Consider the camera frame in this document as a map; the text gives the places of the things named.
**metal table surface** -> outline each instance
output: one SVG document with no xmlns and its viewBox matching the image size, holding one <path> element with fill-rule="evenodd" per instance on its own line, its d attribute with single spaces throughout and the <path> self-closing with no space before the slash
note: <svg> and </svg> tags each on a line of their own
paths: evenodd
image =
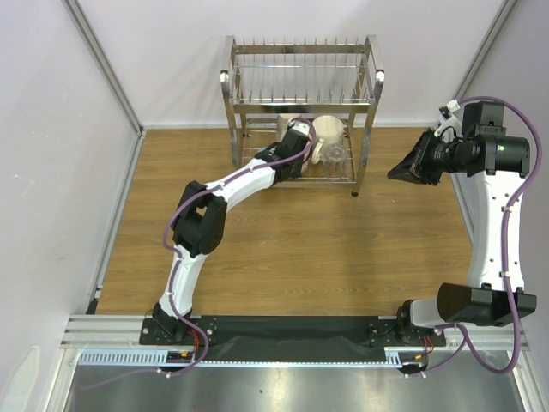
<svg viewBox="0 0 549 412">
<path fill-rule="evenodd" d="M 484 353 L 497 367 L 501 352 Z M 448 353 L 435 353 L 432 364 Z M 92 390 L 85 385 L 131 371 L 78 366 L 66 412 L 87 411 L 523 411 L 511 375 L 494 375 L 470 353 L 426 379 L 395 369 L 345 367 L 197 367 L 166 379 L 141 373 Z"/>
</svg>

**clear plastic container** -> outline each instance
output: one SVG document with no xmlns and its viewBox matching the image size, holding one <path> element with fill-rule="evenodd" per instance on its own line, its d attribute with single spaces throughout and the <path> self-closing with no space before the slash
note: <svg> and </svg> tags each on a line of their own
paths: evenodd
<svg viewBox="0 0 549 412">
<path fill-rule="evenodd" d="M 347 150 L 341 144 L 332 144 L 322 158 L 324 178 L 343 179 L 347 177 Z"/>
</svg>

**stainless steel rack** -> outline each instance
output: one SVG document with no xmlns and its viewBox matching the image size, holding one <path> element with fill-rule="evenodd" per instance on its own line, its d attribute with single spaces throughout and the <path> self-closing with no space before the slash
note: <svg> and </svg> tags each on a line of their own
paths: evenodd
<svg viewBox="0 0 549 412">
<path fill-rule="evenodd" d="M 299 113 L 310 118 L 333 114 L 345 125 L 347 176 L 322 178 L 318 165 L 310 165 L 302 178 L 290 183 L 347 184 L 353 186 L 353 194 L 358 194 L 384 81 L 374 35 L 367 36 L 364 43 L 358 39 L 244 39 L 241 44 L 227 36 L 220 82 L 231 134 L 232 163 L 242 166 L 275 139 L 276 114 Z M 357 113 L 366 114 L 366 122 L 355 167 L 350 131 Z"/>
</svg>

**wooden floor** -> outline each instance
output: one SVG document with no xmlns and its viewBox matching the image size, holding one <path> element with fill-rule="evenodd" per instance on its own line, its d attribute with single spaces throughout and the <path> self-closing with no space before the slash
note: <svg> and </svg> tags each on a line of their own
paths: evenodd
<svg viewBox="0 0 549 412">
<path fill-rule="evenodd" d="M 374 130 L 359 197 L 272 188 L 241 203 L 202 268 L 194 312 L 389 315 L 442 282 L 465 282 L 470 247 L 448 176 L 438 187 L 386 178 L 420 133 Z M 172 262 L 160 238 L 182 190 L 231 170 L 227 130 L 147 133 L 98 313 L 153 307 Z"/>
</svg>

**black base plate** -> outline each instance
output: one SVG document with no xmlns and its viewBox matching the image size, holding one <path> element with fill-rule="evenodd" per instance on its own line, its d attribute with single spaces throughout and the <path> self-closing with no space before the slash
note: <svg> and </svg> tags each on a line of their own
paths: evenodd
<svg viewBox="0 0 549 412">
<path fill-rule="evenodd" d="M 208 340 L 211 342 L 215 337 L 215 318 L 203 317 L 203 318 L 190 318 L 190 321 L 198 326 L 200 329 L 211 333 L 208 333 Z M 203 346 L 203 338 L 201 336 L 201 346 Z M 185 334 L 183 339 L 179 342 L 174 342 L 162 328 L 156 323 L 153 318 L 145 318 L 141 327 L 141 335 L 139 336 L 139 344 L 144 346 L 194 346 L 194 337 Z"/>
<path fill-rule="evenodd" d="M 423 336 L 428 333 L 414 332 L 405 344 L 396 337 L 394 318 L 360 316 L 202 316 L 190 320 L 211 332 L 207 361 L 379 362 L 385 361 L 388 346 L 417 347 L 417 353 L 423 353 Z M 443 336 L 431 338 L 436 346 L 445 345 Z M 140 344 L 192 345 L 193 340 L 186 335 L 181 342 L 171 342 L 147 318 Z"/>
<path fill-rule="evenodd" d="M 424 337 L 432 339 L 437 347 L 446 346 L 444 335 L 437 335 L 433 329 L 408 328 L 405 336 L 396 333 L 396 319 L 394 318 L 368 318 L 368 344 L 372 348 L 387 346 L 407 346 L 423 348 Z"/>
</svg>

